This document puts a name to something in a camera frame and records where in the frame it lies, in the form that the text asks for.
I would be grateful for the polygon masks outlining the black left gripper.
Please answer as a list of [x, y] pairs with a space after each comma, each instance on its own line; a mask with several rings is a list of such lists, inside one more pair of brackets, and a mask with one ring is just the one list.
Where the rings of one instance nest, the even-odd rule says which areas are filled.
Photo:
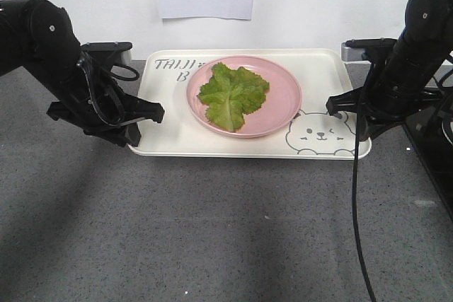
[[165, 110], [160, 103], [125, 93], [92, 93], [73, 104], [53, 102], [47, 114], [55, 121], [64, 120], [80, 128], [88, 136], [118, 146], [138, 146], [142, 138], [138, 121], [162, 123]]

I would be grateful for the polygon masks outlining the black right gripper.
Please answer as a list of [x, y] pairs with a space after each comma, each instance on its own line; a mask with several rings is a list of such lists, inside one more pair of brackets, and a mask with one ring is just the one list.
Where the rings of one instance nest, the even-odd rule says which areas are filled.
[[405, 95], [393, 90], [368, 91], [363, 102], [362, 88], [356, 88], [330, 96], [326, 109], [329, 115], [336, 115], [339, 112], [358, 113], [362, 108], [360, 122], [366, 127], [366, 139], [374, 140], [384, 132], [404, 124], [408, 116], [438, 104], [441, 99], [440, 91], [424, 88], [419, 93]]

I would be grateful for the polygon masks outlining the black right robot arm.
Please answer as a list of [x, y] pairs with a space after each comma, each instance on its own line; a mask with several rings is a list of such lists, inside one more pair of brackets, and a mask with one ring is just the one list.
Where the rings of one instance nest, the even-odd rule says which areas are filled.
[[398, 39], [348, 40], [347, 62], [369, 61], [364, 85], [331, 96], [330, 115], [353, 112], [360, 141], [374, 139], [407, 117], [441, 101], [442, 91], [426, 85], [452, 52], [452, 0], [408, 0]]

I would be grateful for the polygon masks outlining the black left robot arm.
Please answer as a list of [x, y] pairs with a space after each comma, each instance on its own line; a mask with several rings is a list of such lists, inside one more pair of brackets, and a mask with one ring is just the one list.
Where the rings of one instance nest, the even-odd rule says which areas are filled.
[[1, 1], [1, 74], [25, 68], [57, 101], [47, 114], [64, 120], [90, 136], [118, 146], [137, 146], [138, 122], [162, 122], [164, 109], [124, 92], [114, 74], [126, 65], [131, 42], [81, 44], [74, 35], [68, 13], [48, 0]]

